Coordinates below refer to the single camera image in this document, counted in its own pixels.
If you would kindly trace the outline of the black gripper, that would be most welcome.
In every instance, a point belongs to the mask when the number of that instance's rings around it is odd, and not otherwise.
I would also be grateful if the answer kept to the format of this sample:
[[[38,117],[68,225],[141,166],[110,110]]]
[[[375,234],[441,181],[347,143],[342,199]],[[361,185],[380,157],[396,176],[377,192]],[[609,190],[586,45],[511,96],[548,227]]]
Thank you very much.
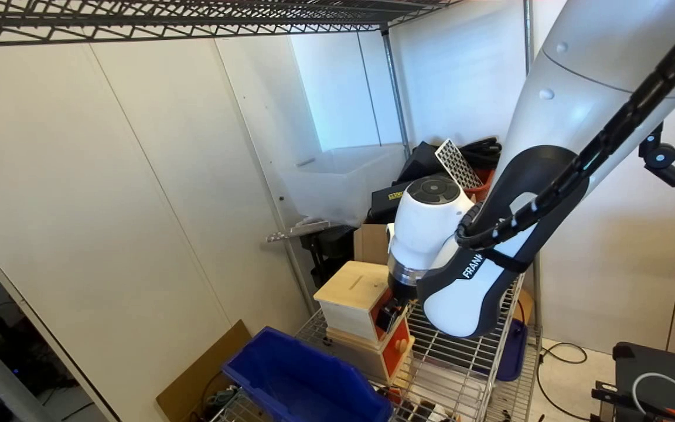
[[[382,305],[380,317],[391,321],[396,314],[403,312],[405,305],[410,305],[417,298],[415,286],[405,286],[401,281],[394,281],[389,288],[389,300]]]

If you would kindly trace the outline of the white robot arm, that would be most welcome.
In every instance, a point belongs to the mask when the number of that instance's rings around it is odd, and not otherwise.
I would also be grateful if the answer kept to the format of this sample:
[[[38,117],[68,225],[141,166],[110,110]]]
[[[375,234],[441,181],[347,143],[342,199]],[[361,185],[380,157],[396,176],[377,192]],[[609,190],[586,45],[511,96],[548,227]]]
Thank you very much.
[[[403,190],[389,288],[445,335],[495,328],[504,291],[675,110],[675,0],[567,0],[537,52],[480,202],[448,176]]]

